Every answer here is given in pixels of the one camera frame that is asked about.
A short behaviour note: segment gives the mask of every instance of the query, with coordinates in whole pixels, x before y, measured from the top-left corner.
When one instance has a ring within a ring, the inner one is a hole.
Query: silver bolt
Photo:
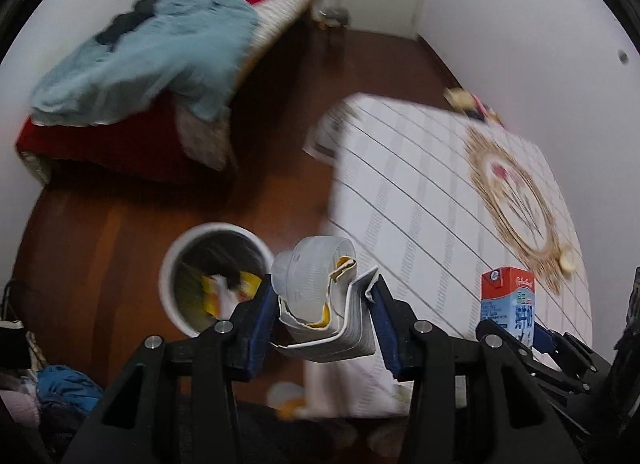
[[[489,345],[492,349],[497,349],[502,346],[502,339],[500,336],[495,334],[489,334],[486,338],[484,338],[484,342]]]
[[[213,329],[219,334],[226,334],[227,332],[231,332],[234,329],[234,324],[230,321],[223,319],[216,323],[216,326]]]
[[[157,349],[160,345],[162,345],[162,338],[160,336],[154,334],[145,339],[145,347],[148,349]]]
[[[421,334],[426,334],[427,332],[431,332],[433,330],[433,325],[425,319],[419,319],[414,323],[414,329],[416,329]]]

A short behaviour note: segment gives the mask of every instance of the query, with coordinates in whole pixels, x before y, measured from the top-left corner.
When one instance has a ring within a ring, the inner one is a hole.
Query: baseboard
[[[436,51],[434,51],[431,48],[431,45],[429,45],[425,39],[423,37],[421,37],[420,35],[418,35],[418,43],[423,47],[423,49],[426,51],[426,53],[429,55],[429,58],[431,59],[431,61],[433,62],[433,64],[436,66],[436,68],[439,70],[440,74],[443,76],[443,78],[446,80],[447,85],[449,86],[449,88],[462,88],[462,85],[458,82],[458,80],[456,79],[456,77],[453,75],[453,73],[449,70],[449,67],[447,67],[446,63],[444,63],[441,59],[440,56],[438,56],[436,54]]]

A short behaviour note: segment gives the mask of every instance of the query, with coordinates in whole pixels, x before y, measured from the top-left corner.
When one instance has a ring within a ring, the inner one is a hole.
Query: red bed sheet
[[[263,0],[247,1],[257,4]],[[19,153],[92,162],[172,184],[190,184],[200,171],[180,145],[169,92],[160,94],[147,110],[114,124],[38,126],[28,117],[15,147]]]

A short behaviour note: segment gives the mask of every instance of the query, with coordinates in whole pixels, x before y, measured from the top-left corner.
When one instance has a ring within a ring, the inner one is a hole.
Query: white bucket rim
[[[253,234],[240,226],[235,224],[228,224],[226,222],[208,222],[207,224],[201,224],[190,230],[185,231],[178,238],[166,252],[164,260],[162,260],[162,266],[160,267],[160,275],[158,278],[158,293],[160,294],[160,301],[165,314],[168,316],[171,323],[173,323],[178,329],[191,338],[197,337],[200,333],[195,330],[187,320],[184,319],[178,305],[175,302],[174,295],[174,276],[176,261],[184,252],[199,241],[204,235],[215,232],[227,232],[236,233],[246,238],[252,244],[256,246],[265,261],[266,272],[271,270],[271,264],[273,264],[273,253],[267,247],[261,238]]]

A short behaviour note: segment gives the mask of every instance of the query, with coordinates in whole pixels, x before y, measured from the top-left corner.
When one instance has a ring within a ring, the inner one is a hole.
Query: wall
[[[0,64],[0,284],[11,276],[24,227],[40,193],[40,185],[14,153],[31,89],[114,14],[128,11],[132,1],[44,0]]]
[[[602,0],[424,0],[418,32],[545,154],[584,255],[594,348],[612,358],[640,265],[640,56]]]

